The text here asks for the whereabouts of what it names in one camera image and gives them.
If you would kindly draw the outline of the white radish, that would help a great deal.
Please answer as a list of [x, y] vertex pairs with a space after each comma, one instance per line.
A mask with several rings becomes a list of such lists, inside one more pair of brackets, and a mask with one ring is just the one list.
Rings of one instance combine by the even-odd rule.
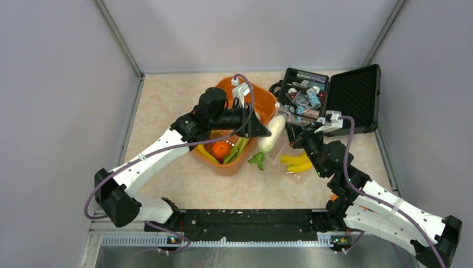
[[258, 152], [255, 153], [247, 163], [256, 164], [260, 171], [264, 170], [264, 161], [266, 154], [271, 152], [275, 147], [277, 140], [279, 139], [282, 131], [285, 128], [286, 118], [283, 115], [274, 116], [267, 124], [267, 128], [270, 131], [270, 135], [267, 137], [261, 137], [258, 139], [257, 148]]

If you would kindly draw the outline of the orange fruit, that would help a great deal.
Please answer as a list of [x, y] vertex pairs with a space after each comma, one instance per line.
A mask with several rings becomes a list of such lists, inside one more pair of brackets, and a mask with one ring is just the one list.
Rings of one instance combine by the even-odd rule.
[[225, 141], [214, 143], [211, 149], [211, 154], [217, 159], [217, 161], [223, 161], [230, 152], [231, 145]]

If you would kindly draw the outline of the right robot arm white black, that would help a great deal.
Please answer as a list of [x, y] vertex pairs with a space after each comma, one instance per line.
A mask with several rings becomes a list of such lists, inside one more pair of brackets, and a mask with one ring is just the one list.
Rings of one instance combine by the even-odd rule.
[[320, 130], [286, 127], [289, 145], [302, 149], [327, 186], [337, 196], [327, 209], [334, 230], [357, 229], [399, 246], [425, 267], [450, 267], [460, 240], [462, 222], [440, 217], [408, 203], [352, 166], [352, 135], [347, 145], [324, 142]]

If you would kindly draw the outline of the clear zip top bag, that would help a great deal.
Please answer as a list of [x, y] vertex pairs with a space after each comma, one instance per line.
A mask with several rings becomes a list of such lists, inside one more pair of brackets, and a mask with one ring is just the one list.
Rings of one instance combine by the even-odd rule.
[[265, 167], [275, 176], [283, 177], [285, 179], [293, 179], [296, 180], [298, 184], [301, 184], [301, 181], [308, 177], [308, 173], [313, 170], [313, 168], [302, 173], [288, 173], [286, 167], [279, 162], [282, 155], [298, 156], [305, 152], [303, 149], [293, 149], [289, 146], [286, 131], [287, 126], [289, 126], [289, 124], [285, 124], [285, 128], [277, 140], [275, 147], [267, 154]]

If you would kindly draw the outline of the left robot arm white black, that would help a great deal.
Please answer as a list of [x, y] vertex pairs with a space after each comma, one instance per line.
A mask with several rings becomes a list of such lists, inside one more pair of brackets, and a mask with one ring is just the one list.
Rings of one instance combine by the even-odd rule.
[[135, 196], [149, 179], [178, 157], [199, 144], [211, 143], [213, 130], [230, 130], [244, 138], [269, 137], [270, 130], [260, 121], [252, 104], [228, 108], [226, 92], [208, 88], [193, 110], [179, 117], [151, 146], [131, 161], [111, 171], [99, 170], [95, 176], [95, 201], [115, 227], [133, 221], [153, 221], [164, 230], [178, 226], [179, 216], [164, 199], [150, 204]]

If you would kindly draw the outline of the green leafy vegetable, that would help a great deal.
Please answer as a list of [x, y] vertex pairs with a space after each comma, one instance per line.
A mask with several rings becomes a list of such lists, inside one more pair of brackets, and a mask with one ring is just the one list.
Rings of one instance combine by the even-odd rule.
[[231, 149], [231, 152], [225, 157], [223, 164], [229, 164], [235, 161], [245, 150], [249, 141], [250, 141], [249, 138], [244, 138], [244, 137], [238, 138], [236, 144]]

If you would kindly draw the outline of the yellow banana bunch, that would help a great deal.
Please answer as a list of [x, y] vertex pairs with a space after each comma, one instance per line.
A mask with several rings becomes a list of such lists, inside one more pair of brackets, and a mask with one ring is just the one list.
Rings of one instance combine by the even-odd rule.
[[313, 168], [305, 152], [298, 156], [282, 155], [279, 162], [286, 167], [288, 173], [302, 173]]
[[197, 151], [198, 154], [200, 154], [202, 157], [207, 159], [209, 162], [212, 162], [213, 164], [219, 165], [220, 162], [214, 158], [210, 153], [208, 153], [207, 150], [205, 150], [204, 145], [200, 144], [195, 147], [195, 150]]

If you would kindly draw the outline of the orange plastic basket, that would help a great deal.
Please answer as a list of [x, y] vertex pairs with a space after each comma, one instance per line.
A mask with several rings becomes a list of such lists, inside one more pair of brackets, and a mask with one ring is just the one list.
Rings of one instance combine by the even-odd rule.
[[[276, 113], [275, 96], [268, 90], [252, 83], [255, 96], [255, 112], [258, 119], [266, 125]], [[202, 145], [191, 152], [201, 164], [221, 176], [236, 174], [257, 146], [257, 140], [240, 138], [237, 135], [225, 140], [232, 149], [220, 162], [214, 161], [213, 144]]]

